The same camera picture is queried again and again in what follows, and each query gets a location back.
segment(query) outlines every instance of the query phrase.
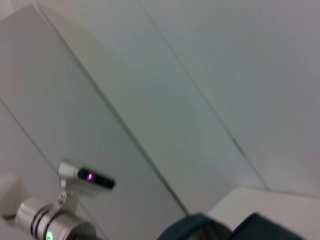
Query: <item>led indicator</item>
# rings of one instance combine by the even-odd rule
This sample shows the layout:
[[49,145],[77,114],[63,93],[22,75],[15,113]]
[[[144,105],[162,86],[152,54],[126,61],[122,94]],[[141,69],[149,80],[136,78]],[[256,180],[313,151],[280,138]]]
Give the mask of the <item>led indicator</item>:
[[94,178],[94,176],[93,176],[92,173],[90,173],[90,174],[86,177],[86,179],[87,179],[88,181],[91,181],[93,178]]
[[46,238],[45,240],[54,240],[54,236],[52,235],[52,232],[48,231],[46,233]]

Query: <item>dark fabric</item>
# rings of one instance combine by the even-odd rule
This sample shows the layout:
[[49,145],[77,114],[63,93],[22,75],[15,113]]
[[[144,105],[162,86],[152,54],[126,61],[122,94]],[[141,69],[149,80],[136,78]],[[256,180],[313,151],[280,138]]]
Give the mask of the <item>dark fabric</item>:
[[230,236],[227,227],[199,213],[176,222],[158,240],[228,240]]
[[230,240],[303,240],[282,226],[252,214],[232,233]]
[[158,240],[303,240],[272,221],[252,214],[232,233],[203,214],[188,216],[170,226]]

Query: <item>security camera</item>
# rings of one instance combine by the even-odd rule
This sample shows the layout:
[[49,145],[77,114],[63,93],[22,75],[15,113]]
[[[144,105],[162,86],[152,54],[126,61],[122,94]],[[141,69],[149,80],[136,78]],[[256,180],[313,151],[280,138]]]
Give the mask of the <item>security camera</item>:
[[94,225],[76,216],[79,196],[112,190],[115,180],[73,160],[62,161],[58,173],[62,191],[58,200],[49,204],[30,197],[18,176],[0,175],[1,217],[37,240],[97,239]]

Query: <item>green light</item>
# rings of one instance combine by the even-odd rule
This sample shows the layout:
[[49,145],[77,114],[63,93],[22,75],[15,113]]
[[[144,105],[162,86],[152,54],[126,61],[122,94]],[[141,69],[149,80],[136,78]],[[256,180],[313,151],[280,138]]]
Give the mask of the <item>green light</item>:
[[45,240],[54,240],[54,236],[52,235],[52,232],[48,231],[46,233],[46,238]]

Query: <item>purple light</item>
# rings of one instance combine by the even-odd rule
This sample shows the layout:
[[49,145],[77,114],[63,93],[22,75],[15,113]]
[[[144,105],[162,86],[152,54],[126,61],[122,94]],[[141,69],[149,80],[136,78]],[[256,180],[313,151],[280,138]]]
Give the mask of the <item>purple light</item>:
[[92,173],[90,173],[90,174],[86,177],[86,179],[87,179],[88,181],[92,180],[93,178],[94,178],[94,176],[93,176]]

